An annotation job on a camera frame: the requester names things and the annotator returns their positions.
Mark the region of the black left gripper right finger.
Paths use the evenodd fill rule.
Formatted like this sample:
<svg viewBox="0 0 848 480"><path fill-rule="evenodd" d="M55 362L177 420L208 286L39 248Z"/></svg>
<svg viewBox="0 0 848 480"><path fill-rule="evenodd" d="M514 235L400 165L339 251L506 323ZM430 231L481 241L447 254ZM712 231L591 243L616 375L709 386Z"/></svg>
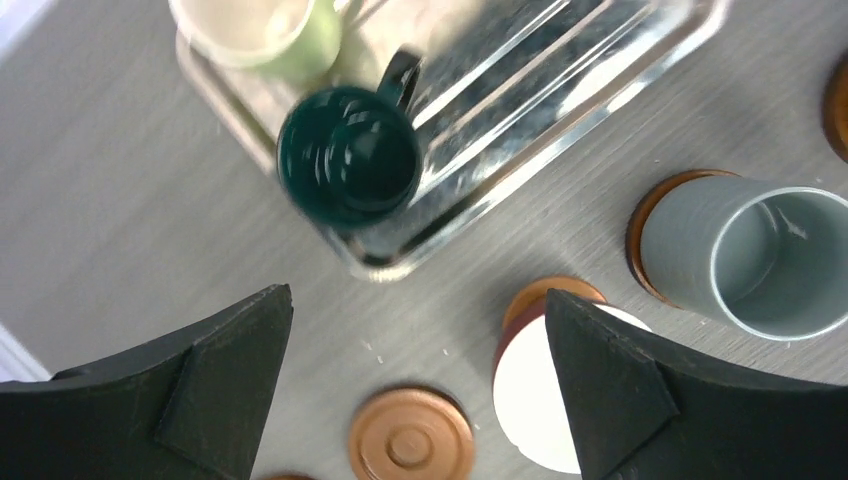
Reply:
<svg viewBox="0 0 848 480"><path fill-rule="evenodd" d="M735 365L551 290L545 322L586 479L843 479L847 390Z"/></svg>

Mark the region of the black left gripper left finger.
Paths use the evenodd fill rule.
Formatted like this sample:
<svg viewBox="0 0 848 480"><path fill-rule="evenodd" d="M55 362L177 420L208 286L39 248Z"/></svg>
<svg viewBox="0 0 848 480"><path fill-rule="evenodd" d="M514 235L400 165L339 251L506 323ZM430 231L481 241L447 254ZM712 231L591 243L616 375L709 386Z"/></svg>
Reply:
<svg viewBox="0 0 848 480"><path fill-rule="evenodd" d="M41 382L1 386L5 479L246 479L291 331L290 288Z"/></svg>

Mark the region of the red white mug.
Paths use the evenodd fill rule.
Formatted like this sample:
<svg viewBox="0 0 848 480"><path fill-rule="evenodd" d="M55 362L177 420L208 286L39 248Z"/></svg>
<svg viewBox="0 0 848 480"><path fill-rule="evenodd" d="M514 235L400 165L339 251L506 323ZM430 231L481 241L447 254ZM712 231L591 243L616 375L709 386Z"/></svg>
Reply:
<svg viewBox="0 0 848 480"><path fill-rule="evenodd" d="M533 463L559 473L581 473L550 353L546 300L515 315L494 356L492 398L509 442Z"/></svg>

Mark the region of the grooved wooden coaster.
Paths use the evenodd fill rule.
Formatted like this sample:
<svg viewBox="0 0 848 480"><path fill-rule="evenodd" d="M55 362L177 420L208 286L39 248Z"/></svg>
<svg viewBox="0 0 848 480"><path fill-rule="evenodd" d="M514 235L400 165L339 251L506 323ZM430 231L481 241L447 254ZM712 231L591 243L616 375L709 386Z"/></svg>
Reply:
<svg viewBox="0 0 848 480"><path fill-rule="evenodd" d="M831 149L847 162L847 52L839 58L826 83L821 125Z"/></svg>
<svg viewBox="0 0 848 480"><path fill-rule="evenodd" d="M721 176L738 177L738 174L719 169L692 169L671 175L657 183L642 197L628 221L625 233L625 256L631 274L645 291L673 308L679 309L679 306L662 295L651 284L644 269L641 256L641 238L645 224L655 207L673 189L699 178Z"/></svg>
<svg viewBox="0 0 848 480"><path fill-rule="evenodd" d="M265 478L264 480L315 480L315 479L310 477L310 476L307 476L307 475L295 474L295 473L286 473L286 474L282 474L282 475L268 477L268 478Z"/></svg>
<svg viewBox="0 0 848 480"><path fill-rule="evenodd" d="M423 387L382 391L353 416L351 469L359 479L471 477L475 444L463 411L446 395Z"/></svg>

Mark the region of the grey mug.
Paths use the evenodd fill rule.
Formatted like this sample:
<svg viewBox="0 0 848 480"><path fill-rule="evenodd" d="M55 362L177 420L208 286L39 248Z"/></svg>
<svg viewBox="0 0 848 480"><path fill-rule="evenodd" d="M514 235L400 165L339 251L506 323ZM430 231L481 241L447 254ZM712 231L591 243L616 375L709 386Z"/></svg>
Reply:
<svg viewBox="0 0 848 480"><path fill-rule="evenodd" d="M680 309L777 341L847 321L847 202L808 186L699 178L650 214L641 256Z"/></svg>

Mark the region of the dark green mug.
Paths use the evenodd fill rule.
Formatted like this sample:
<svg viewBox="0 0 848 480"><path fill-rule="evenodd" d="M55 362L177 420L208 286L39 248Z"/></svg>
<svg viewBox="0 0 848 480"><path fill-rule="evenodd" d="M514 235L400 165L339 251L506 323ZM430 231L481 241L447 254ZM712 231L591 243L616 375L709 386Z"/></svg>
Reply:
<svg viewBox="0 0 848 480"><path fill-rule="evenodd" d="M423 174L423 153L407 114L422 65L398 50L374 90L341 85L299 101L279 131L278 181L310 221L350 231L405 208Z"/></svg>

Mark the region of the silver metal tray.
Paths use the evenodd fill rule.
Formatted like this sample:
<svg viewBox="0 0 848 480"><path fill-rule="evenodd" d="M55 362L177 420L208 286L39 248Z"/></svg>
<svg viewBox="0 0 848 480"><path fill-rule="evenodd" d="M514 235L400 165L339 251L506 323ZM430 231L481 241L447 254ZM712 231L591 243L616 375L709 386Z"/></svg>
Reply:
<svg viewBox="0 0 848 480"><path fill-rule="evenodd" d="M374 226L317 232L348 271L402 279L508 198L724 23L726 1L333 1L339 54L294 84L221 67L177 28L185 77L263 173L297 102L324 86L374 89L392 56L422 58L408 113L424 153L411 203Z"/></svg>

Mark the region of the light green mug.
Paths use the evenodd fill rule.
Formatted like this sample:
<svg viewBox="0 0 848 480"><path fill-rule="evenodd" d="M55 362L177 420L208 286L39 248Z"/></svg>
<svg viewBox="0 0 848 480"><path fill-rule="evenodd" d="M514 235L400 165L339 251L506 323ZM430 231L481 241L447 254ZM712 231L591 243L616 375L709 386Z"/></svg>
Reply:
<svg viewBox="0 0 848 480"><path fill-rule="evenodd" d="M327 73L341 48L333 1L173 0L169 8L189 45L228 69L303 84Z"/></svg>

